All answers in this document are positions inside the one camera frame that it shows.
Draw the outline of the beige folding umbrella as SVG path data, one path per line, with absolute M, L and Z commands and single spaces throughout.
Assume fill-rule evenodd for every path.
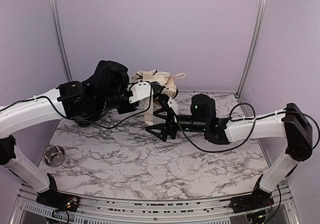
M 166 94 L 173 99 L 178 95 L 178 88 L 175 81 L 183 79 L 187 76 L 186 73 L 181 72 L 172 75 L 170 72 L 157 71 L 138 71 L 132 77 L 133 83 L 150 82 L 153 91 L 153 100 L 151 100 L 150 108 L 144 113 L 144 122 L 147 126 L 153 125 L 153 107 L 156 99 L 160 94 Z

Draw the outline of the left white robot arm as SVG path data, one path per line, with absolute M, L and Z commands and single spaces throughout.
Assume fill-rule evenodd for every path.
M 48 174 L 24 157 L 13 137 L 17 132 L 43 123 L 67 119 L 80 126 L 93 125 L 109 110 L 134 111 L 128 91 L 128 68 L 115 61 L 101 60 L 85 81 L 60 84 L 43 94 L 1 108 L 0 144 L 5 152 L 2 165 L 32 186 L 37 193 L 53 188 Z

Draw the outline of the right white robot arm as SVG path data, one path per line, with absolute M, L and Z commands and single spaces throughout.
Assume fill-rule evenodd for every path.
M 316 145 L 312 139 L 312 118 L 302 113 L 294 103 L 269 114 L 233 119 L 231 116 L 218 118 L 215 100 L 205 94 L 192 96 L 190 115 L 179 114 L 177 103 L 167 95 L 160 95 L 158 100 L 161 109 L 153 114 L 165 122 L 148 126 L 146 131 L 162 141 L 175 139 L 178 132 L 183 135 L 188 132 L 202 133 L 206 141 L 215 145 L 237 142 L 238 146 L 242 146 L 251 139 L 286 140 L 284 150 L 258 179 L 254 194 L 267 194 L 275 190 L 300 162 L 311 157 Z

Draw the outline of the steel cup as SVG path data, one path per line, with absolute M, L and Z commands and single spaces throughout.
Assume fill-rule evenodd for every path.
M 47 166 L 58 167 L 64 162 L 65 151 L 61 146 L 51 147 L 45 152 L 43 159 Z

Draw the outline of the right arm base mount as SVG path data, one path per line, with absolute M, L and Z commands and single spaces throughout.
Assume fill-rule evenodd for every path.
M 251 194 L 232 197 L 228 205 L 234 213 L 255 210 L 274 204 L 271 192 L 266 192 L 260 188 L 260 180 L 257 180 Z

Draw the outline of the left aluminium frame post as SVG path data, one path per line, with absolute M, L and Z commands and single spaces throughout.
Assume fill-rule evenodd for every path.
M 60 56 L 62 59 L 63 69 L 66 75 L 66 79 L 70 82 L 73 80 L 72 73 L 68 61 L 68 56 L 64 44 L 62 26 L 60 22 L 59 10 L 58 10 L 58 0 L 49 0 L 51 7 L 51 15 L 53 19 L 53 25 L 56 33 L 57 44 L 60 52 Z

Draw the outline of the aluminium frame post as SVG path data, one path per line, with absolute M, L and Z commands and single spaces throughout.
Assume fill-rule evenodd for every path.
M 237 98 L 241 98 L 244 90 L 245 90 L 245 85 L 249 79 L 250 75 L 250 70 L 253 66 L 253 60 L 255 57 L 255 52 L 258 46 L 259 38 L 263 29 L 263 23 L 264 23 L 264 18 L 266 14 L 266 7 L 267 7 L 267 1 L 268 0 L 259 0 L 258 2 L 258 9 L 257 9 L 257 14 L 256 14 L 256 19 L 255 19 L 255 24 L 253 27 L 253 35 L 251 38 L 250 42 L 250 47 L 248 50 L 246 62 L 244 65 L 244 70 L 240 79 L 240 83 L 236 92 Z
M 57 44 L 60 52 L 60 56 L 62 59 L 63 69 L 66 75 L 66 79 L 70 82 L 73 80 L 72 73 L 68 61 L 68 56 L 64 44 L 62 26 L 60 22 L 59 10 L 58 10 L 58 0 L 49 0 L 51 7 L 51 15 L 53 19 L 53 25 L 56 33 Z

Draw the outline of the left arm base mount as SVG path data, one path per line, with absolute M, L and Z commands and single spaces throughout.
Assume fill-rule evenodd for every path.
M 43 192 L 37 191 L 36 202 L 46 206 L 76 212 L 79 206 L 80 197 L 59 192 L 54 177 L 49 173 L 47 176 L 49 186 Z

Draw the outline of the front aluminium rail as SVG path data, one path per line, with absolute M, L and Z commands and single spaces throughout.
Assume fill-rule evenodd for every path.
M 290 188 L 272 194 L 273 206 L 235 213 L 233 195 L 185 200 L 116 199 L 79 195 L 76 212 L 58 212 L 36 202 L 37 194 L 23 183 L 15 199 L 9 223 L 300 223 Z

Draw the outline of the right aluminium frame post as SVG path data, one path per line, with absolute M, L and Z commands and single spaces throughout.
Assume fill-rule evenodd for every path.
M 248 50 L 246 62 L 244 65 L 244 70 L 240 79 L 240 83 L 236 92 L 237 98 L 241 98 L 244 90 L 245 90 L 245 85 L 249 79 L 250 75 L 250 70 L 253 66 L 253 60 L 255 57 L 255 52 L 258 46 L 259 38 L 263 29 L 263 23 L 264 23 L 264 18 L 266 14 L 266 7 L 267 7 L 267 1 L 268 0 L 259 0 L 258 2 L 258 9 L 257 9 L 257 14 L 256 14 L 256 19 L 255 19 L 255 24 L 253 27 L 253 35 L 251 38 L 250 42 L 250 47 Z

